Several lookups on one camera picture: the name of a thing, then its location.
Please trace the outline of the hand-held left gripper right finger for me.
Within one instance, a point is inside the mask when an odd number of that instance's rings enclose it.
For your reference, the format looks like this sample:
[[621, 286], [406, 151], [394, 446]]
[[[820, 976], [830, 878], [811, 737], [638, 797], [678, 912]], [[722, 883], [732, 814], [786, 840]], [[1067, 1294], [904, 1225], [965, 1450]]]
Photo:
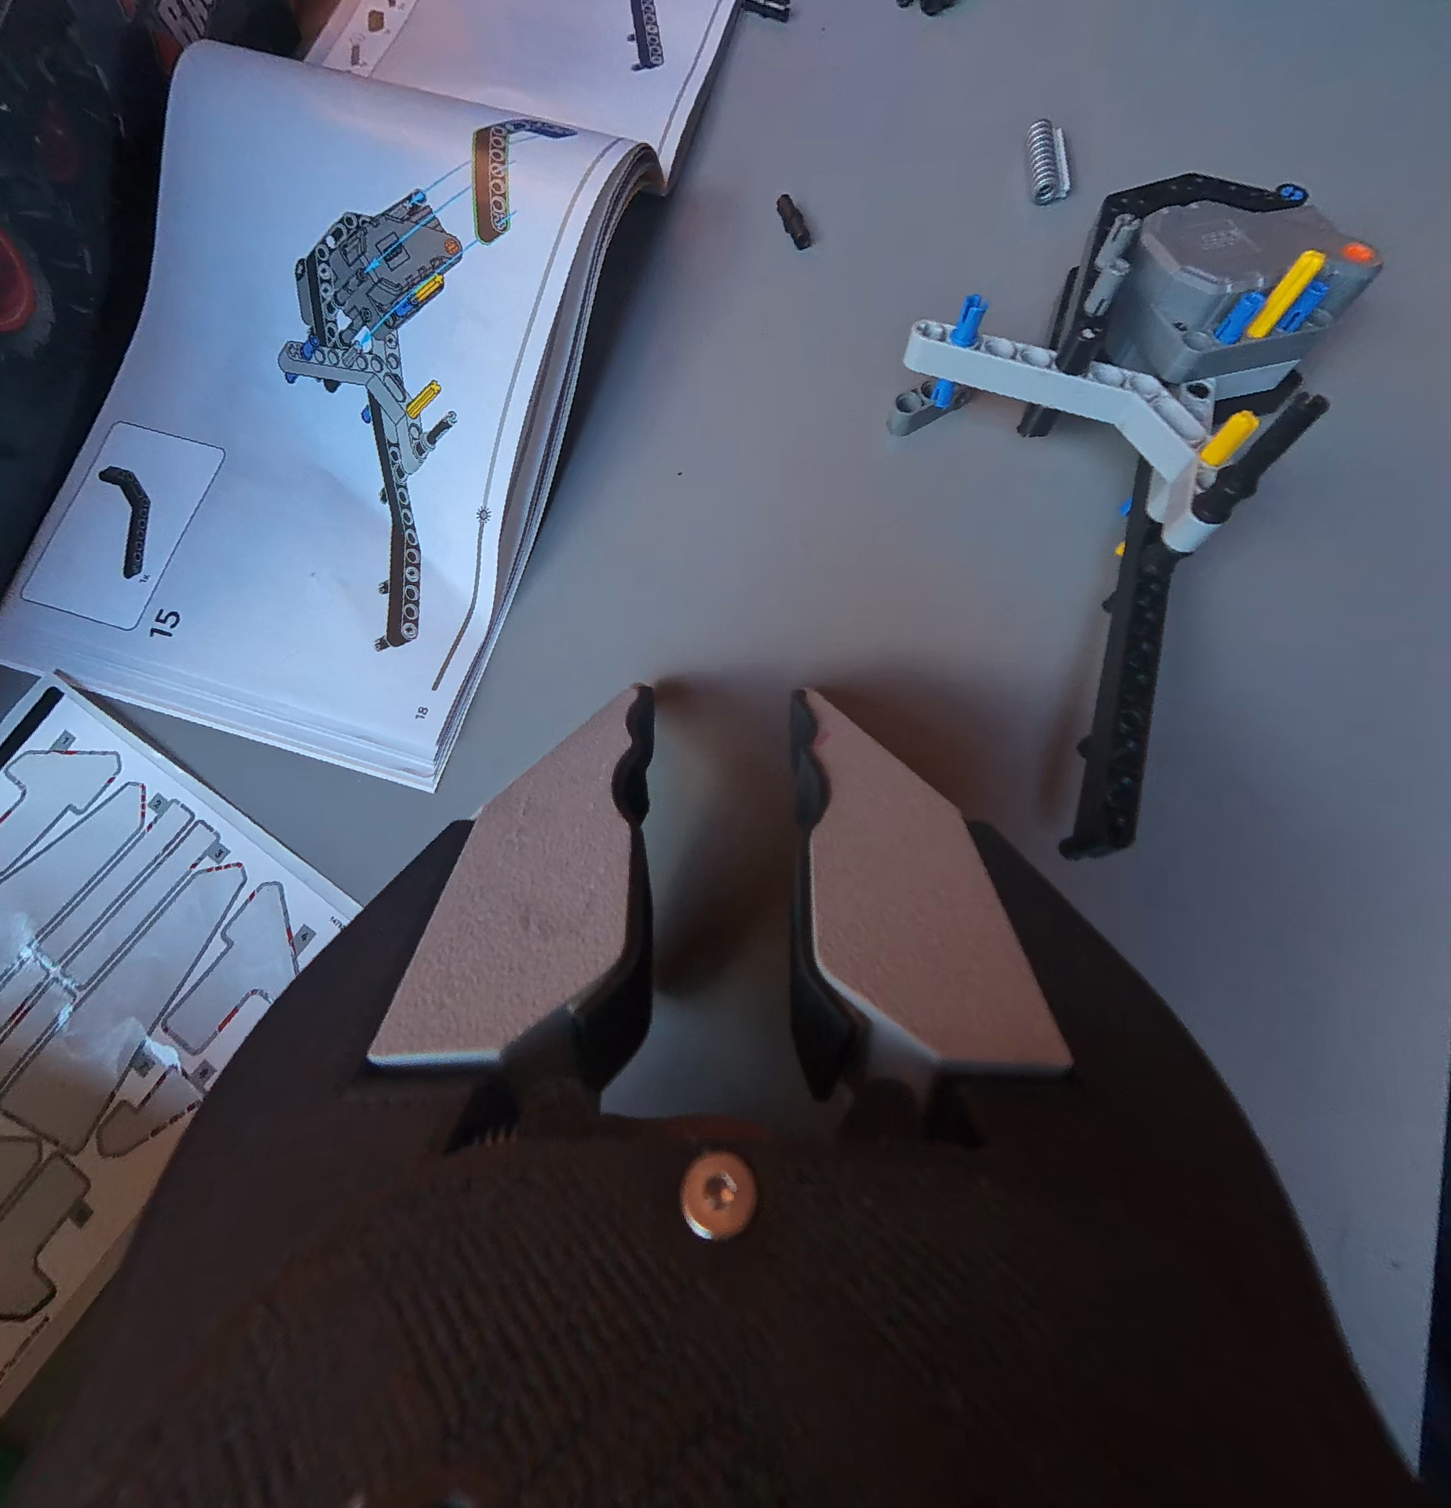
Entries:
[[811, 1095], [1061, 1079], [1074, 1058], [960, 809], [813, 688], [791, 696], [791, 1038]]

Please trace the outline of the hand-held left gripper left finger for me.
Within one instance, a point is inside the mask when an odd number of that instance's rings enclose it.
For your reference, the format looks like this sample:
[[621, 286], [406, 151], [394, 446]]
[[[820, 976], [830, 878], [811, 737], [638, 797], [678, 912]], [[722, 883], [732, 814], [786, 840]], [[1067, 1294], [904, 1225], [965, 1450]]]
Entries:
[[389, 1070], [574, 1075], [598, 1095], [652, 1021], [643, 819], [655, 693], [631, 685], [478, 811], [369, 1047]]

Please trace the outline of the grey black lego assembly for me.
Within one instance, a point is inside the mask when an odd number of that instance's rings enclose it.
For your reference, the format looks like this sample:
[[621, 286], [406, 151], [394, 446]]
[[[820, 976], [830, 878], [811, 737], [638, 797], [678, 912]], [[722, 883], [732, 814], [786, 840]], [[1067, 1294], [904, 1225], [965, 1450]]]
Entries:
[[951, 323], [916, 323], [904, 367], [917, 383], [889, 414], [906, 436], [992, 394], [1024, 404], [1024, 437], [1067, 415], [1135, 449], [1077, 809], [1059, 846], [1071, 860], [1135, 841], [1175, 574], [1327, 414], [1301, 363], [1382, 269], [1300, 185], [1202, 173], [1106, 197], [1084, 252], [1049, 343], [985, 330], [980, 294]]

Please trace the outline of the open lego instruction booklet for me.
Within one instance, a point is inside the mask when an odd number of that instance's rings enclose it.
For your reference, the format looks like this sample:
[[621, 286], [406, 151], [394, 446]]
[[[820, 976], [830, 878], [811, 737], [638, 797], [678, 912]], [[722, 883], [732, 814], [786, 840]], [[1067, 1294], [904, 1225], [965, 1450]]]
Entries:
[[0, 663], [434, 789], [542, 526], [603, 259], [739, 3], [335, 3], [197, 40], [147, 298]]

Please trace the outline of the dark lego set box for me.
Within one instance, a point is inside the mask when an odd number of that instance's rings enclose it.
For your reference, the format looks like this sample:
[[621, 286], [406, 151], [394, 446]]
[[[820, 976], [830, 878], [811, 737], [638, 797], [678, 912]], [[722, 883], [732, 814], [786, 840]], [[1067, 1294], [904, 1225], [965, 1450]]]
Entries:
[[300, 55], [332, 10], [0, 1], [0, 602], [138, 321], [184, 50]]

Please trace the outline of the white sticker sheet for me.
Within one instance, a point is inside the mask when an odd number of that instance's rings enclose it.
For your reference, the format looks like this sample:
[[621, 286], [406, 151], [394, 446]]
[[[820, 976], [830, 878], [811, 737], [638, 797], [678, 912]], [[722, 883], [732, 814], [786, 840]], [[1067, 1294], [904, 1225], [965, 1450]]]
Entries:
[[46, 675], [0, 722], [0, 1418], [359, 903]]

